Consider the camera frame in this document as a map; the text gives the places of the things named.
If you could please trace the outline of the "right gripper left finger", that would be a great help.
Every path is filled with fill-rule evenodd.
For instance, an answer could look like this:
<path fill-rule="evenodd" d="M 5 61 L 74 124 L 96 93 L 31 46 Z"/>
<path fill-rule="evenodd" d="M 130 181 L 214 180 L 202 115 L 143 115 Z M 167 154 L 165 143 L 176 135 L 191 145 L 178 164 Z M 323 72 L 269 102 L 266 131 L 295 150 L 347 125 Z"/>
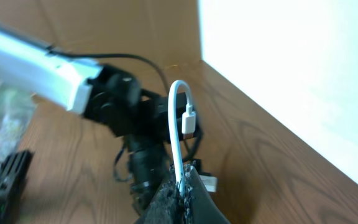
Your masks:
<path fill-rule="evenodd" d="M 171 167 L 168 176 L 160 184 L 146 211 L 135 224 L 180 224 L 182 207 L 175 171 Z"/>

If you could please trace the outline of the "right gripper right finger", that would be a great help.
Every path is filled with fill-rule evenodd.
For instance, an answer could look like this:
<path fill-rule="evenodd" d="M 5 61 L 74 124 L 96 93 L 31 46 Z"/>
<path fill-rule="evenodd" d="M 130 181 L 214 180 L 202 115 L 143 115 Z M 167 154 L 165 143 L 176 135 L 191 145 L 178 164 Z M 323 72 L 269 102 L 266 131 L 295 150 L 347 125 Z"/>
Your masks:
<path fill-rule="evenodd" d="M 216 193 L 218 179 L 210 174 L 199 175 L 196 167 L 185 165 L 184 223 L 230 224 L 214 203 L 210 193 Z"/>

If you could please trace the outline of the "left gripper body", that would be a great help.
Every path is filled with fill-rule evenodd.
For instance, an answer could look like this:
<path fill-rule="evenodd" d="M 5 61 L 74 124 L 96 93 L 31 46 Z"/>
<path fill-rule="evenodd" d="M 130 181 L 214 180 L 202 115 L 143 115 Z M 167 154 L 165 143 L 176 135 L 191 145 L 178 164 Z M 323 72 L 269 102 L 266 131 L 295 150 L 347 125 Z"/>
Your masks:
<path fill-rule="evenodd" d="M 162 181 L 168 176 L 168 154 L 165 144 L 172 139 L 174 147 L 194 139 L 187 146 L 183 162 L 192 160 L 203 138 L 196 118 L 195 101 L 189 85 L 183 80 L 172 83 L 168 96 L 146 90 L 136 77 L 117 67 L 103 67 L 94 78 L 85 109 L 86 119 L 107 126 L 122 138 L 121 152 L 129 153 L 129 176 L 133 181 L 130 194 L 138 214 L 146 211 Z"/>

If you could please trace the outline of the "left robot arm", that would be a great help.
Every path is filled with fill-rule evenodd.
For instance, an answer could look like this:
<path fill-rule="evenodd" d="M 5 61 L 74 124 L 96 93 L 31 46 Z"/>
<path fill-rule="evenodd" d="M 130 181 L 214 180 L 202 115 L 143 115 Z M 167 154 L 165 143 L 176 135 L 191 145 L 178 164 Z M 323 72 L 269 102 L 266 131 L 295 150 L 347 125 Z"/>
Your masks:
<path fill-rule="evenodd" d="M 88 120 L 107 126 L 124 138 L 124 148 L 136 155 L 151 154 L 148 163 L 161 163 L 157 154 L 172 147 L 175 185 L 187 196 L 180 143 L 199 138 L 200 126 L 190 87 L 182 80 L 167 86 L 168 96 L 145 90 L 133 74 L 100 64 L 99 54 L 69 54 L 44 46 L 0 27 L 1 152 L 14 150 L 26 129 L 24 108 L 30 93 L 38 94 Z"/>

